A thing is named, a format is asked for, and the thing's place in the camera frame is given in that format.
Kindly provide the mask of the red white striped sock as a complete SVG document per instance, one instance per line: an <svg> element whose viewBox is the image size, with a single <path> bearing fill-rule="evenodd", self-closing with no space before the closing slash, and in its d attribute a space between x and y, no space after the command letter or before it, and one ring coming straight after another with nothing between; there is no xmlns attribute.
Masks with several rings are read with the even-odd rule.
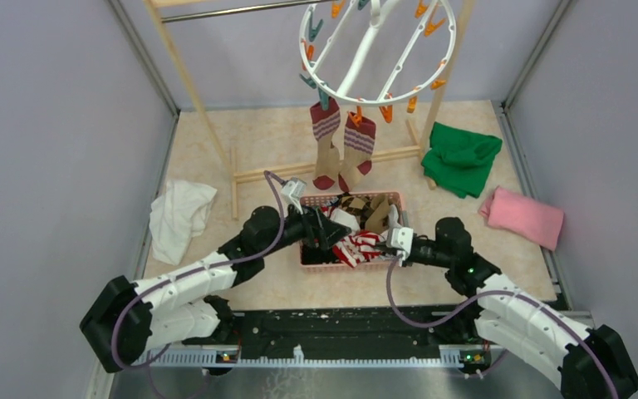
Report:
<svg viewBox="0 0 638 399"><path fill-rule="evenodd" d="M378 259L380 252L376 245L383 242L385 239L381 235L362 230L346 236L331 251L342 264L356 268Z"/></svg>

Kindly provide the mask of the beige purple striped sock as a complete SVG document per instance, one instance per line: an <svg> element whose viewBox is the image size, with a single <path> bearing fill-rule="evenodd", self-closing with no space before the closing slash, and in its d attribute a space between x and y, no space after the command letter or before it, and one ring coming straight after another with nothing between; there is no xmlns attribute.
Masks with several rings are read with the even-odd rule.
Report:
<svg viewBox="0 0 638 399"><path fill-rule="evenodd" d="M338 175L338 183L343 192L350 192L372 169L375 149L376 124L364 117L360 127L346 119L344 132L344 157Z"/></svg>

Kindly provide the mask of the white round clip hanger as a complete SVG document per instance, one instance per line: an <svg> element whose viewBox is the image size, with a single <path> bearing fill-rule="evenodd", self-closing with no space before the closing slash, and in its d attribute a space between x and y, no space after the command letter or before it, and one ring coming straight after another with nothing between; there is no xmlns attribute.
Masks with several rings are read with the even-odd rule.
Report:
<svg viewBox="0 0 638 399"><path fill-rule="evenodd" d="M322 18L324 23L319 36L312 43L311 59L317 58L324 48L327 38L333 33L338 23L337 19L331 15L332 2L334 1L329 2L326 6L317 4L314 22ZM346 20L341 35L334 42L332 49L324 58L317 73L333 90L338 89L346 77L356 50L368 28L371 19L370 3L372 1L363 2L365 2L365 6L354 11ZM349 97L362 98L367 101L378 98L385 82L418 26L420 20L415 16L418 5L428 5L432 1L395 2L397 3L396 6L382 24L354 84L347 92ZM299 33L297 41L300 51ZM449 32L446 26L440 27L427 37L420 37L404 62L401 72L395 78L392 87L388 90L390 96L403 95L429 80L438 68L448 46ZM300 77L302 79L301 55L300 59Z"/></svg>

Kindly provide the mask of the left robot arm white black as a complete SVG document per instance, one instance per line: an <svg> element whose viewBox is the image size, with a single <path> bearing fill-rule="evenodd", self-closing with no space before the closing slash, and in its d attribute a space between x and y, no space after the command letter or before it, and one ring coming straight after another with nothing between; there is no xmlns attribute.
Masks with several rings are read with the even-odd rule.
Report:
<svg viewBox="0 0 638 399"><path fill-rule="evenodd" d="M296 243L331 249L351 228L319 210L256 208L240 232L205 258L173 273L110 280L81 320L80 330L108 373L131 367L145 352L190 338L223 343L232 312L216 293L263 271L264 258Z"/></svg>

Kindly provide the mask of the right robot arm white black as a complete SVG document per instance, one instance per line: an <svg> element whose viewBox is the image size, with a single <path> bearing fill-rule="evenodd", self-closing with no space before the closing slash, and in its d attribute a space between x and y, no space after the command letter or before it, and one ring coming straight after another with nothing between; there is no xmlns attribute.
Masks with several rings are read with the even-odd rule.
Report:
<svg viewBox="0 0 638 399"><path fill-rule="evenodd" d="M458 217L445 217L433 239L397 226L381 249L392 255L388 271L403 262L445 268L451 288L466 299L433 322L417 322L396 306L398 318L416 328L436 328L454 320L464 342L494 342L540 372L564 398L629 398L638 392L638 374L621 335L602 324L588 327L520 289L500 268L474 251L472 236Z"/></svg>

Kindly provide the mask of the orange clip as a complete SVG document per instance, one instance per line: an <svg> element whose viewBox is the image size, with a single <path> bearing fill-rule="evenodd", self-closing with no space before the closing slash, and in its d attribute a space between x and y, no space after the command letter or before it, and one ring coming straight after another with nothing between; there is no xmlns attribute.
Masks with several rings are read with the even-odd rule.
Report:
<svg viewBox="0 0 638 399"><path fill-rule="evenodd" d="M408 114L413 114L416 110L418 100L419 100L419 91L420 91L420 88L416 86L411 92L411 96L408 100L408 105L406 107L406 112Z"/></svg>
<svg viewBox="0 0 638 399"><path fill-rule="evenodd" d="M379 106L379 111L385 123L390 124L393 121L393 105L392 104Z"/></svg>
<svg viewBox="0 0 638 399"><path fill-rule="evenodd" d="M363 121L362 107L357 106L355 111L349 111L348 117L354 126L360 127Z"/></svg>

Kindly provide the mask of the white black sock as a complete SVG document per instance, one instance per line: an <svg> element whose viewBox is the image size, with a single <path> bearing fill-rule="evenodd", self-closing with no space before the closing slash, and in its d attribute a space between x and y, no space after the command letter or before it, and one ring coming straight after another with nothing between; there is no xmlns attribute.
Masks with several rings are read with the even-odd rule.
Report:
<svg viewBox="0 0 638 399"><path fill-rule="evenodd" d="M401 227L400 211L394 204L379 209L364 208L358 215L336 208L331 212L329 220L346 226L353 233L369 231L382 234L389 229Z"/></svg>

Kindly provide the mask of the pink plastic basket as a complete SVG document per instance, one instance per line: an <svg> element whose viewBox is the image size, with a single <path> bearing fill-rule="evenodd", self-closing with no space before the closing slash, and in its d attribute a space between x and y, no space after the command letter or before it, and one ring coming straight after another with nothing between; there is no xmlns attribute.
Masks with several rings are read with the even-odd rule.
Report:
<svg viewBox="0 0 638 399"><path fill-rule="evenodd" d="M329 249L299 246L300 265L308 272L350 271L381 269L388 266L390 256L380 252L392 227L406 226L404 204L400 193L367 192L340 195L305 195L300 203L320 210L331 221L344 222L360 229L349 234ZM385 230L374 233L366 230L370 218L383 214Z"/></svg>

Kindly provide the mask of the brown argyle sock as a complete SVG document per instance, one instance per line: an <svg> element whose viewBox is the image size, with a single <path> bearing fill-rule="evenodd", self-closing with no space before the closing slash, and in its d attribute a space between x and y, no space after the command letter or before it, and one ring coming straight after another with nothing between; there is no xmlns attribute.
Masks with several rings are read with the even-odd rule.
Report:
<svg viewBox="0 0 638 399"><path fill-rule="evenodd" d="M343 195L338 207L356 217L362 230L381 234L389 228L391 202L386 194Z"/></svg>

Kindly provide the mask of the green cloth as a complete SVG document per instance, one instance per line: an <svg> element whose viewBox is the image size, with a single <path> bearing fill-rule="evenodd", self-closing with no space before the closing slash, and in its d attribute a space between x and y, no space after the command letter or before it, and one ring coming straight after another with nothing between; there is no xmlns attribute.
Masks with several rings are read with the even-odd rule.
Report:
<svg viewBox="0 0 638 399"><path fill-rule="evenodd" d="M424 175L442 189L460 199L478 198L502 147L503 140L497 136L436 122L421 165Z"/></svg>

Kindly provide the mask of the pink cloth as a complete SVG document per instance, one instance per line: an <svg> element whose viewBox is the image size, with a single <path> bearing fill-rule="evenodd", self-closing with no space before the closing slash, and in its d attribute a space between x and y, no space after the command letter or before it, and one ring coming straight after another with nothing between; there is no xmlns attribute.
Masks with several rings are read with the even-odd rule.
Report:
<svg viewBox="0 0 638 399"><path fill-rule="evenodd" d="M565 213L554 206L498 186L478 213L488 227L506 229L549 251L555 251Z"/></svg>

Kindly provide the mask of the white cloth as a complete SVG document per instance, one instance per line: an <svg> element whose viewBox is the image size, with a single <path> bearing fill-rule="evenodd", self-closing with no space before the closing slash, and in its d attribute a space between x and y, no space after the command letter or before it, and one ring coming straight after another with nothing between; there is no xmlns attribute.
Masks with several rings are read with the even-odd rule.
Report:
<svg viewBox="0 0 638 399"><path fill-rule="evenodd" d="M187 180L168 180L164 193L150 205L152 256L179 265L193 238L206 229L218 193L213 186Z"/></svg>

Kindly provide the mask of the metal rack rod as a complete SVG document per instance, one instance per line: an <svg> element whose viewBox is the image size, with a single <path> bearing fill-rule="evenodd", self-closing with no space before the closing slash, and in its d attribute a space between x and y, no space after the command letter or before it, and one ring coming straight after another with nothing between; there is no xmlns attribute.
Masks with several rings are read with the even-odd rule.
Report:
<svg viewBox="0 0 638 399"><path fill-rule="evenodd" d="M182 14L178 16L170 16L170 17L162 17L161 22L163 24L166 23L175 23L175 22L187 22L194 21L212 17L225 17L230 15L237 14L245 14L251 12L263 12L263 11L271 11L282 8L290 8L290 7L300 7L300 6L311 6L319 3L330 2L331 0L294 0L294 1L281 1L274 2L268 4L259 4L253 6L246 7L236 7L236 8L227 8L221 10L213 10L207 12L193 12Z"/></svg>

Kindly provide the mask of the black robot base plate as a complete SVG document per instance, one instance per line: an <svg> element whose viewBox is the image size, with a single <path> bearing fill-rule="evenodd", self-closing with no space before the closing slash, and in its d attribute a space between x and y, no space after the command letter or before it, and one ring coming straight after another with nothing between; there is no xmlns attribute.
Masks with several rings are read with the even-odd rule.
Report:
<svg viewBox="0 0 638 399"><path fill-rule="evenodd" d="M236 311L211 337L183 340L186 347L238 349L243 360L288 359L300 347L308 360L408 360L438 358L449 348L477 352L497 344L477 335L470 305L449 321L433 323L451 305L405 306L402 321L389 307Z"/></svg>

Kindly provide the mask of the wooden drying rack frame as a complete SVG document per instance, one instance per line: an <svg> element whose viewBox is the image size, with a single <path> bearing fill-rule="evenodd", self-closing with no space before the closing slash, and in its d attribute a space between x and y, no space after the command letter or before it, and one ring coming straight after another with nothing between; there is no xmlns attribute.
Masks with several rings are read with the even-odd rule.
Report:
<svg viewBox="0 0 638 399"><path fill-rule="evenodd" d="M463 42L464 34L466 33L473 11L474 2L465 1L462 4L461 10L458 14L455 14L450 3L447 1L432 1L428 5L419 4L415 12L415 16L420 20L417 28L412 34L408 44L405 46L404 51L400 55L398 62L395 64L393 71L384 84L383 89L377 99L367 101L362 98L353 98L347 96L347 92L354 84L364 62L371 49L373 42L377 38L378 32L382 24L386 21L391 10L396 6L395 1L372 1L371 5L371 19L369 21L368 28L364 37L361 39L356 54L352 60L346 77L341 82L338 89L331 89L328 84L323 81L318 75L318 71L324 58L329 54L334 42L341 35L343 27L349 16L360 7L365 6L363 1L334 1L331 4L331 15L337 19L338 23L333 33L327 38L324 48L321 50L316 59L311 59L311 47L312 42L307 39L307 19L311 11L315 13L317 4L306 6L306 11L301 20L301 31L299 33L299 48L302 58L302 79L312 89L317 91L317 88L322 88L331 98L335 98L338 101L345 101L355 107L361 106L362 110L365 107L375 107L379 109L379 106L392 104L403 100L409 100L411 91L397 97L390 96L388 90L392 87L395 78L402 70L402 66L407 57L412 51L412 48L416 44L416 41L420 37L427 37L428 35L436 32L440 27L446 26L449 32L449 46L447 51L439 63L438 68L429 80L418 85L420 88L419 94L425 90L430 89L433 91L434 96L430 104L427 121L425 122L425 128L421 135L416 134L416 130L413 124L407 125L408 131L411 134L414 144L412 146L399 147L392 150L378 151L372 156L374 162L385 162L391 160L408 159L410 157L421 157L427 152L427 145L429 141L429 133L432 125L436 121L439 108L444 98L446 86L450 76L452 74L453 66L459 56L459 51ZM233 219L238 219L238 186L240 184L259 181L263 177L261 170L250 170L241 172L237 168L237 158L234 149L225 150L222 146L220 139L210 122L209 116L204 102L202 101L197 88L193 82L192 76L189 73L188 68L184 64L182 57L174 43L172 35L167 29L167 24L161 22L161 18L164 17L161 14L161 9L166 7L177 7L179 2L177 1L147 1L145 7L150 15L160 38L165 44L166 50L169 53L171 61L174 63L179 78L181 79L187 94L192 101L194 109L199 119L206 125L209 130L210 137L212 139L215 150L218 153L220 160L228 172L230 185L231 185L231 215Z"/></svg>

